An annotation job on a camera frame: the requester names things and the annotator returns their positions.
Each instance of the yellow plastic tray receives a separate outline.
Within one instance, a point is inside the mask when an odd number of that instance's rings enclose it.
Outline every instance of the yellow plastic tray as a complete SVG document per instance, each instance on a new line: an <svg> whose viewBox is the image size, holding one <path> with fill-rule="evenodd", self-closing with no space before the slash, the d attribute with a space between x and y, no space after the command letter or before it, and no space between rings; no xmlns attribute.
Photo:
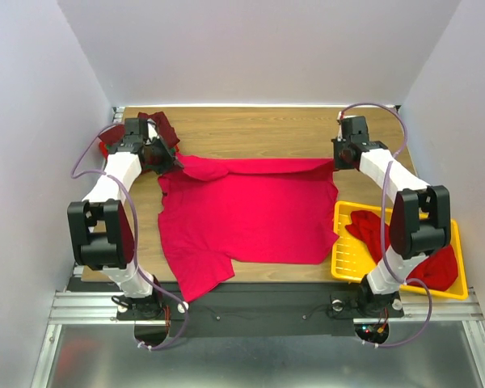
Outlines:
<svg viewBox="0 0 485 388"><path fill-rule="evenodd" d="M336 279L359 283L363 276L375 268L376 264L372 260L366 245L354 238L345 228L346 225L352 223L350 213L355 210L369 210L379 217L381 216L381 208L378 206L361 205L342 200L336 202L334 231L339 235L339 239L332 247L331 273ZM390 223L391 212L392 209L386 210L386 223L388 224ZM458 278L446 291L432 289L431 295L459 300L467 299L469 292L467 291L466 272L463 266L458 224L455 220L451 220L451 245L458 263ZM401 289L426 294L424 289L412 285L401 285Z"/></svg>

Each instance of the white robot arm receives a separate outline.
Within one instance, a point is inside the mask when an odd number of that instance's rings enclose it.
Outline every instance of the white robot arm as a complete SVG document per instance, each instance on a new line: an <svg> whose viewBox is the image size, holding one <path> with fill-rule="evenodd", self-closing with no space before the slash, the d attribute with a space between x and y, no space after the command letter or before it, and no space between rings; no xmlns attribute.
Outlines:
<svg viewBox="0 0 485 388"><path fill-rule="evenodd" d="M138 267L134 259L134 241L125 211L124 193L116 178L129 191L142 172L142 163L158 158L154 170L159 173L179 166L172 152L157 133L152 120L127 119L125 135L108 155L108 163L97 184L79 202L68 208L70 235L74 258L78 264L101 271L114 281L126 298L146 298L154 293L153 287L142 274L154 277ZM103 221L106 230L94 231Z"/></svg>
<svg viewBox="0 0 485 388"><path fill-rule="evenodd" d="M379 187L383 187L386 178L385 195L394 202L387 262L382 259L361 282L361 307L377 310L390 303L417 265L449 245L449 191L417 178L394 160L384 144L370 141L363 116L345 117L339 123L340 133L332 140L335 169L356 168Z"/></svg>

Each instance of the purple cable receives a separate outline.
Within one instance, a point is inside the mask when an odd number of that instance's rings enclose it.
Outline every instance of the purple cable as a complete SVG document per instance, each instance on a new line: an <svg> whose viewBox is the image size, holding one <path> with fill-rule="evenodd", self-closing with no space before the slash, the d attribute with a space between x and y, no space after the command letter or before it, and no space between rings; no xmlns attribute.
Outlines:
<svg viewBox="0 0 485 388"><path fill-rule="evenodd" d="M404 139L403 139L402 145L392 155L392 157L394 159L396 159L397 156L401 152L403 152L403 150L406 148L406 145L407 145L407 128L406 128L406 125L404 124L403 119L401 118L401 116L399 116L399 114L396 111L388 108L386 105L383 105L381 103L353 103L352 105L348 105L346 108L344 108L341 111L341 115L343 115L349 109L352 109L352 108L355 108L355 107L361 107L363 105L371 105L371 106L374 106L374 107L378 107L380 109L384 109L385 111L388 111L389 113L391 113L392 115L394 115L395 118L401 124L401 127L403 128ZM406 280L406 282L404 282L402 279L400 279L394 273L394 271L391 269L390 264L388 263L388 259L386 258L386 227L385 227L385 222L386 222L386 192L388 191L388 178L390 177L390 169L391 169L391 166L392 166L393 162L394 161L392 160L391 162L388 163L388 167L386 168L386 171L385 171L385 180L384 180L384 182L382 184L381 228L380 228L380 231L381 231L381 253L382 253L382 260L384 261L385 267L388 270L388 272L395 279L395 281L397 281L400 285L402 285L404 283L412 283L412 282L415 282L415 283L419 283L424 288L424 290L426 291L426 294L428 295L428 315L426 316L426 319L424 321L424 324L422 325L422 327L420 328L420 330L417 331L416 334L414 334L412 337L410 337L408 339L405 339L403 341L399 341L399 342L394 343L394 344L372 344L370 342L365 342L366 344L371 344L373 346L376 346L377 345L379 348L396 348L398 346L401 346L401 345L404 345L404 344L408 344L412 340L414 340L417 337L419 337L419 335L421 335L424 332L424 330L426 330L426 328L428 327L429 320L431 319L431 314L432 314L432 311L433 311L433 300L432 300L431 292L429 291L428 286L421 279L416 279L416 278L411 278L411 279Z"/></svg>
<svg viewBox="0 0 485 388"><path fill-rule="evenodd" d="M104 131L107 131L108 129L116 126L118 124L111 124L111 125L108 125L104 128L102 128L100 130L100 132L97 134L96 137L94 137L94 139L91 141L90 145L85 149L85 151L81 154L81 156L79 157L78 161L74 164L74 167L72 167L72 171L70 172L70 178L72 179L77 179L85 174L99 174L99 175L105 175L107 176L109 179L113 180L118 186L119 186L119 189L123 192L123 194L125 195L126 197L126 200L128 201L128 204L129 204L129 207L131 208L131 213L133 215L133 228L135 230L134 232L134 253L133 253L133 263L135 265L135 268L137 269L137 272L140 274L141 278L144 279L147 283L149 283L154 289L156 289L157 291L159 291L160 293L163 293L165 295L167 295L168 297L170 297L171 299L175 300L176 302L178 302L178 304L180 304L182 307L183 307L183 310L185 311L185 318L184 318L184 321L183 321L183 324L181 325L181 328L178 330L178 332L176 333L176 335L174 337L172 337L169 341L167 341L166 343L163 343L163 344L160 344L158 346L149 346L149 345L146 345L145 343L143 342L138 342L139 346L142 347L142 348L145 348L145 349L148 349L150 350L151 352L152 351L156 351L156 350L163 350L165 348L169 348L174 342L176 342L176 340L181 337L181 335L183 334L183 332L185 331L185 328L187 327L188 325L188 308L185 306L185 304L183 303L183 301L181 299L179 299L178 297L176 297L173 293L170 293L169 291L163 289L162 287L160 287L159 285L155 284L151 279L149 279L145 274L144 272L139 268L138 266L138 256L137 256L137 250L138 250L138 216L137 216L137 210L135 209L135 204L133 202L133 198L131 198L131 196L129 195L129 191L128 189L122 184L122 182L120 182L115 176L113 175L108 175L106 174L106 171L103 171L103 170L86 170L86 171L81 171L79 172L78 174L75 173L75 171L78 169L79 167L79 164L81 163L82 159L84 158L84 156L86 155L86 152L88 152L88 150L91 148L91 146L94 144L95 142L95 139L97 137L99 137L99 135L104 132Z"/></svg>

